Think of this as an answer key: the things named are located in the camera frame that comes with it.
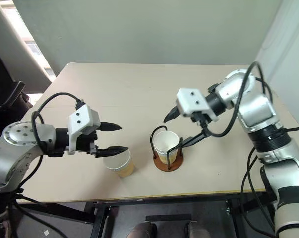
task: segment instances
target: white paper cup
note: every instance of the white paper cup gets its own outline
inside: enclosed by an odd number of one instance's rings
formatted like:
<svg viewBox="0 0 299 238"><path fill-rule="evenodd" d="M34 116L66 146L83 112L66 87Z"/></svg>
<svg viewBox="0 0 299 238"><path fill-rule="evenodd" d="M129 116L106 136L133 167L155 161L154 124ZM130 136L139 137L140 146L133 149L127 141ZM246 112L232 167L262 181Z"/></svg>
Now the white paper cup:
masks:
<svg viewBox="0 0 299 238"><path fill-rule="evenodd" d="M134 171L134 163L130 157L130 151L126 150L118 155L103 157L103 163L109 170L121 177L126 177Z"/></svg>
<svg viewBox="0 0 299 238"><path fill-rule="evenodd" d="M179 143L179 137L172 131L165 130L159 132L153 140L153 144L160 160L167 164L167 151ZM169 153L169 162L172 163L176 160L178 149Z"/></svg>

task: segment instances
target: table top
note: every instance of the table top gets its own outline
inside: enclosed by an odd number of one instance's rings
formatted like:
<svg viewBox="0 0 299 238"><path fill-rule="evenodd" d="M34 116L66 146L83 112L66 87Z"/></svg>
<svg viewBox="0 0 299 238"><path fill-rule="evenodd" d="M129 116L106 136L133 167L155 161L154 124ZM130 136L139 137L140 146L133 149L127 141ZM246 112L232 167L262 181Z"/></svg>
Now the table top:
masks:
<svg viewBox="0 0 299 238"><path fill-rule="evenodd" d="M96 144L100 148L129 147L135 170L121 178L105 168L102 158L85 153L65 153L60 158L45 156L38 171L25 184L24 195L41 202L70 202L238 193L252 148L239 122L223 138L206 138L184 148L183 164L172 172L156 168L149 143L152 131L163 125L164 117L175 106L179 88L198 88L206 96L209 86L238 68L247 65L69 63L23 120L30 120L32 111L53 93L72 93L98 111L101 121L123 127L114 132L98 131ZM67 96L55 98L42 111L45 123L55 128L67 127L68 116L75 111L74 104ZM276 95L274 105L285 127L298 126ZM231 115L232 110L223 113L218 122L210 124L210 129L222 131ZM179 117L166 126L183 138L200 132L190 118ZM299 132L293 132L291 137L299 145ZM37 161L31 163L28 173ZM258 190L264 189L260 167L257 162L251 171Z"/></svg>

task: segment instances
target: metal table frame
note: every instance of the metal table frame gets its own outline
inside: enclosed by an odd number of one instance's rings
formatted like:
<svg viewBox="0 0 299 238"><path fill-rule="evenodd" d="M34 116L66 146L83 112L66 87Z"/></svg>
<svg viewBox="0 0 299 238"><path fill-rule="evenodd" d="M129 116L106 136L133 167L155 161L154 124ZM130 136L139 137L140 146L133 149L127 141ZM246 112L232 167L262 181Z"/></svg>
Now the metal table frame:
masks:
<svg viewBox="0 0 299 238"><path fill-rule="evenodd" d="M275 209L271 202L273 201L266 192L258 193L260 200L264 206L267 206L272 221L274 221ZM256 200L252 194L246 194L244 204L246 212L250 212L258 208ZM119 206L136 205L136 204L161 204L161 203L186 203L186 202L203 202L203 201L225 201L227 205L227 213L231 215L236 237L247 237L243 217L240 211L240 194L211 194L211 195L195 195L195 196L174 196L160 198L144 198L137 200L119 200L119 201L99 201L87 202L84 211L72 209L56 203L47 203L46 207L38 204L21 204L26 209L32 210L34 213L44 214L63 218L72 221L93 224L91 238L101 238L102 234L110 234L113 228L116 210Z"/></svg>

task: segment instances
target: round wooden base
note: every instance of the round wooden base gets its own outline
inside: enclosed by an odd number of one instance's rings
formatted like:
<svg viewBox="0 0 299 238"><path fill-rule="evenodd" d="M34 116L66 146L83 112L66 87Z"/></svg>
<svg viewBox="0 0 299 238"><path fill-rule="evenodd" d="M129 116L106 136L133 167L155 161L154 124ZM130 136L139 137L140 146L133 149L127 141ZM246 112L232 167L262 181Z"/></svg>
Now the round wooden base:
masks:
<svg viewBox="0 0 299 238"><path fill-rule="evenodd" d="M170 164L170 169L168 169L167 164L164 164L159 159L159 156L158 156L156 151L155 151L155 155L156 155L156 158L154 157L154 163L155 163L156 167L159 168L162 171L166 171L166 172L174 171L177 168L179 168L180 165L183 163L183 153L182 153L182 155L180 155L180 149L177 152L176 160L173 163Z"/></svg>

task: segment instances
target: floor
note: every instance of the floor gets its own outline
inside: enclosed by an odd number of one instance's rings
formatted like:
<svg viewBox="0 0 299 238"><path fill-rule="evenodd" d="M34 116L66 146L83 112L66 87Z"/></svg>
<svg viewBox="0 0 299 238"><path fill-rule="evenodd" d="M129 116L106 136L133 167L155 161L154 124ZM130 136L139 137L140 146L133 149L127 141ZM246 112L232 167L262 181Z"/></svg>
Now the floor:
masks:
<svg viewBox="0 0 299 238"><path fill-rule="evenodd" d="M85 203L64 203L63 205L83 210ZM224 201L121 206L117 210L112 235L110 237L125 238L135 225L145 220L145 216L147 215L167 214L191 214L192 219L200 222L210 232L212 238L236 237L232 219L226 213ZM90 224L35 215L58 227L69 238L89 238L91 235L92 225ZM249 213L249 217L258 228L270 231L260 211ZM28 217L19 216L16 218L19 220L17 231L20 238L59 238L58 234L54 231ZM157 238L183 238L183 229L187 222L188 221L155 222L158 227ZM251 230L247 224L245 228L250 238L265 237Z"/></svg>

